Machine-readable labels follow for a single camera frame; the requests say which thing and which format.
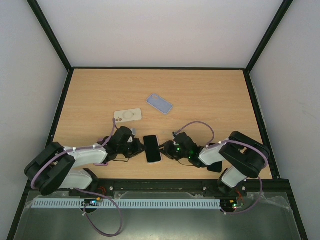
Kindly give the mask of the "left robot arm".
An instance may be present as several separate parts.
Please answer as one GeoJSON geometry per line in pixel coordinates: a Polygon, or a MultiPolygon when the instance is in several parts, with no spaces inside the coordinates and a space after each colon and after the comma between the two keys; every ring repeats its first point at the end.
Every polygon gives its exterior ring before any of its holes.
{"type": "Polygon", "coordinates": [[[24,174],[31,181],[31,188],[43,196],[60,189],[95,191],[100,180],[87,165],[106,167],[118,155],[129,160],[145,149],[132,129],[113,127],[110,136],[92,145],[67,147],[50,143],[25,167],[24,174]]]}

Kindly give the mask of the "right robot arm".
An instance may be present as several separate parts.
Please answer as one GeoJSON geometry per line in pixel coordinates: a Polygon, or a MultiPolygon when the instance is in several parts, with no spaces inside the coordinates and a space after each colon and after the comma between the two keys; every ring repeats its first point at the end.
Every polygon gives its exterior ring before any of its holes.
{"type": "Polygon", "coordinates": [[[223,141],[206,146],[198,146],[182,132],[157,149],[171,160],[187,159],[196,168],[221,173],[216,185],[224,196],[239,191],[239,184],[246,179],[257,179],[271,155],[265,145],[238,131],[223,141]]]}

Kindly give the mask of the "purple phone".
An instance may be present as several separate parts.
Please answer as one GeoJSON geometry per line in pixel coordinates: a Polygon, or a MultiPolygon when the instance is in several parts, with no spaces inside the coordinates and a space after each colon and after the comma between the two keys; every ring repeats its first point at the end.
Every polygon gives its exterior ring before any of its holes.
{"type": "Polygon", "coordinates": [[[109,163],[93,163],[94,166],[97,166],[97,167],[107,167],[109,165],[109,163]]]}

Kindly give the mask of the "beige phone case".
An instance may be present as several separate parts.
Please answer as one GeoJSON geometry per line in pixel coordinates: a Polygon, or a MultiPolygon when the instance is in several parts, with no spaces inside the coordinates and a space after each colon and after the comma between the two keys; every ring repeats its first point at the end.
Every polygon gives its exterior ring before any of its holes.
{"type": "Polygon", "coordinates": [[[142,119],[142,111],[140,108],[119,110],[114,112],[113,117],[116,123],[140,121],[142,119]]]}

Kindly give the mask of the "lavender phone case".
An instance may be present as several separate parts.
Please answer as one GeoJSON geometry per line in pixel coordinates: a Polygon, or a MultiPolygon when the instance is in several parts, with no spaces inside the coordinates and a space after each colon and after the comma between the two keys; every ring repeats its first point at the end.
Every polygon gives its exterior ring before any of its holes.
{"type": "Polygon", "coordinates": [[[167,115],[173,109],[173,105],[170,102],[155,93],[151,94],[146,99],[146,102],[164,115],[167,115]]]}

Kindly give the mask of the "grey metal plate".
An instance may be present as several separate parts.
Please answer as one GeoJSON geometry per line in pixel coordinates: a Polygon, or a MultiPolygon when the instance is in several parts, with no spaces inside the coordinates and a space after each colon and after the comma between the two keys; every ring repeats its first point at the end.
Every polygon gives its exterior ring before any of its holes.
{"type": "MultiPolygon", "coordinates": [[[[234,214],[221,209],[32,208],[36,199],[81,199],[28,196],[16,240],[298,240],[300,235],[287,199],[267,197],[246,210],[251,193],[234,214]]],[[[189,195],[126,193],[118,199],[213,200],[189,195]]]]}

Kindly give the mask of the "black aluminium frame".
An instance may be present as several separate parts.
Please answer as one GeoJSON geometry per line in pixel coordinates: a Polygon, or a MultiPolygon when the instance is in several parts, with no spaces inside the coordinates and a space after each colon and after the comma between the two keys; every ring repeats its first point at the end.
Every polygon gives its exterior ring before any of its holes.
{"type": "MultiPolygon", "coordinates": [[[[28,0],[27,1],[30,8],[32,9],[35,17],[37,18],[38,22],[40,23],[41,27],[43,28],[45,34],[47,35],[48,39],[50,40],[52,46],[54,47],[55,51],[57,52],[60,60],[62,61],[64,67],[67,70],[67,77],[62,89],[62,93],[59,99],[59,103],[57,106],[57,110],[55,112],[55,116],[52,122],[52,126],[49,132],[49,136],[47,139],[47,144],[50,144],[55,136],[55,133],[57,131],[58,123],[62,114],[63,106],[65,104],[65,100],[67,97],[68,90],[70,88],[71,84],[71,78],[73,76],[73,73],[75,71],[75,67],[72,67],[69,63],[69,60],[67,59],[56,35],[54,34],[47,18],[45,17],[45,14],[43,13],[39,3],[36,0],[28,0]]],[[[265,47],[269,43],[271,37],[273,36],[274,32],[276,31],[277,27],[281,23],[282,19],[284,18],[285,14],[287,13],[288,9],[292,5],[293,0],[284,0],[279,9],[277,10],[274,18],[272,19],[267,31],[265,32],[262,40],[260,41],[257,49],[255,50],[251,60],[249,61],[249,64],[245,68],[241,68],[240,71],[244,74],[244,79],[246,82],[246,87],[249,93],[249,97],[251,100],[251,104],[253,107],[253,111],[255,114],[255,118],[257,121],[258,129],[260,136],[262,137],[262,142],[268,147],[271,147],[270,139],[267,133],[267,128],[265,121],[263,119],[263,115],[261,112],[261,109],[259,107],[259,101],[257,98],[257,94],[254,90],[254,86],[251,80],[250,72],[253,70],[255,64],[257,63],[259,57],[263,53],[265,47]]],[[[263,189],[267,192],[286,192],[287,196],[289,198],[289,204],[293,210],[294,220],[297,225],[297,230],[299,232],[299,236],[301,239],[306,240],[307,233],[304,228],[298,206],[292,191],[292,187],[290,185],[289,180],[282,179],[280,177],[280,172],[276,163],[275,156],[272,154],[268,160],[269,164],[271,165],[271,180],[263,180],[263,189]]],[[[102,183],[104,184],[124,184],[126,187],[129,187],[130,190],[147,190],[147,185],[151,185],[155,188],[155,191],[157,192],[163,192],[165,190],[177,190],[178,186],[187,186],[188,184],[191,184],[191,189],[195,189],[196,191],[199,191],[200,186],[206,186],[209,184],[215,184],[216,180],[170,180],[170,179],[103,179],[102,183]]],[[[25,206],[25,203],[27,202],[27,194],[31,191],[31,182],[28,181],[25,189],[23,191],[20,203],[18,205],[15,217],[13,219],[10,231],[8,233],[7,239],[12,240],[14,237],[16,237],[18,225],[21,221],[22,213],[23,213],[23,207],[25,206]]]]}

